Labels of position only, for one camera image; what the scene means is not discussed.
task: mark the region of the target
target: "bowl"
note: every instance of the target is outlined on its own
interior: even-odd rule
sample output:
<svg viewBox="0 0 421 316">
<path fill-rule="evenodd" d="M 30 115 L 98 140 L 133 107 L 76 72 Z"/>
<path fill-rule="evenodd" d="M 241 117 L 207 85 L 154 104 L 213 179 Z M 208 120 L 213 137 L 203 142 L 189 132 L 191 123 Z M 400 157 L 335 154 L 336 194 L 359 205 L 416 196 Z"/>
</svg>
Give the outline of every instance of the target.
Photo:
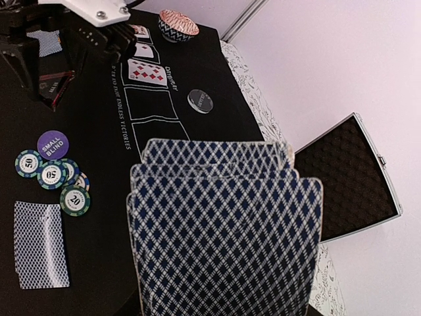
<svg viewBox="0 0 421 316">
<path fill-rule="evenodd" d="M 167 41 L 189 41 L 199 33 L 199 27 L 188 16 L 173 10 L 159 13 L 159 30 Z"/>
</svg>

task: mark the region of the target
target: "patterned tablecloth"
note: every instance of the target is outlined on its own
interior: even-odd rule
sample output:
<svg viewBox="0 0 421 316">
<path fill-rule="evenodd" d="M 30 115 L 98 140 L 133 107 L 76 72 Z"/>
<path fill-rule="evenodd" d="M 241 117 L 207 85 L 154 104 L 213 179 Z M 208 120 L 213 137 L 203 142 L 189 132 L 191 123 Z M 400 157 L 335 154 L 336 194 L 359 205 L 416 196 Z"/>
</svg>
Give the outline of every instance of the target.
<svg viewBox="0 0 421 316">
<path fill-rule="evenodd" d="M 221 41 L 221 46 L 264 139 L 283 140 L 281 129 L 238 50 L 232 44 L 223 41 Z M 325 316 L 346 316 L 347 314 L 334 263 L 326 244 L 319 247 L 310 304 Z"/>
</svg>

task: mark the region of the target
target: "stack of playing cards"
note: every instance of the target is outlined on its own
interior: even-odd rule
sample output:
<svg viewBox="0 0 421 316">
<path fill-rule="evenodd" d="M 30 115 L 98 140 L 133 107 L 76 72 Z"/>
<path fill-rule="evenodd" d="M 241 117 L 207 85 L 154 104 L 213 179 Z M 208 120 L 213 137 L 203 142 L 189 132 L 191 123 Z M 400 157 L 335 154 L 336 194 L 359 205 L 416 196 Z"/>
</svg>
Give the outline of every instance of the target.
<svg viewBox="0 0 421 316">
<path fill-rule="evenodd" d="M 143 315 L 305 315 L 322 184 L 288 149 L 149 140 L 127 199 Z"/>
<path fill-rule="evenodd" d="M 14 266 L 23 290 L 69 287 L 59 204 L 14 204 Z"/>
</svg>

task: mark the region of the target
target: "black poker mat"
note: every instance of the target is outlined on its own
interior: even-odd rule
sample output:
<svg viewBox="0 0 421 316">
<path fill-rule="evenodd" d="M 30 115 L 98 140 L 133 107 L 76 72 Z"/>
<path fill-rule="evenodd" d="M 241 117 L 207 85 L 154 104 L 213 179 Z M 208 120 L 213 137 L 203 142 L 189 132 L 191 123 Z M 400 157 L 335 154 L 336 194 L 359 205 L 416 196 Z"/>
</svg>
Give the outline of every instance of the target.
<svg viewBox="0 0 421 316">
<path fill-rule="evenodd" d="M 0 60 L 0 315 L 114 315 L 131 297 L 137 281 L 125 201 L 130 167 L 139 162 L 139 151 L 149 138 L 262 140 L 221 53 L 216 30 L 201 26 L 197 38 L 174 45 L 162 39 L 156 15 L 134 12 L 132 22 L 149 28 L 161 65 L 170 67 L 178 88 L 169 86 L 160 89 L 162 93 L 141 90 L 131 96 L 132 114 L 139 115 L 135 120 L 130 119 L 121 76 L 116 75 L 120 67 L 110 69 L 88 57 L 84 73 L 71 83 L 53 113 L 30 101 Z M 61 60 L 59 55 L 46 57 L 44 70 L 62 67 Z M 187 94 L 192 89 L 212 97 L 214 109 L 209 114 L 189 106 Z M 168 104 L 158 95 L 165 93 L 176 118 L 162 115 L 160 107 Z M 150 106 L 156 99 L 160 101 L 154 115 Z M 83 217 L 62 216 L 70 288 L 21 290 L 14 271 L 14 202 L 58 203 L 60 192 L 42 189 L 36 179 L 21 178 L 14 160 L 22 150 L 36 149 L 38 137 L 53 129 L 67 135 L 67 157 L 90 179 L 91 208 Z"/>
</svg>

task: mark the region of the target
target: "case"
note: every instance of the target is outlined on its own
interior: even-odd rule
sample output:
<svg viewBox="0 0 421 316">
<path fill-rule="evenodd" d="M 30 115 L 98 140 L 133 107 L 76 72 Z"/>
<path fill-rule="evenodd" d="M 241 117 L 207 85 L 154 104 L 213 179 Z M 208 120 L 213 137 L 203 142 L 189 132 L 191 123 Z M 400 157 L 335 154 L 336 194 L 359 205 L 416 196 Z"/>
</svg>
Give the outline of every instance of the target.
<svg viewBox="0 0 421 316">
<path fill-rule="evenodd" d="M 386 160 L 358 113 L 300 149 L 295 168 L 300 176 L 323 182 L 322 242 L 377 226 L 403 212 Z"/>
</svg>

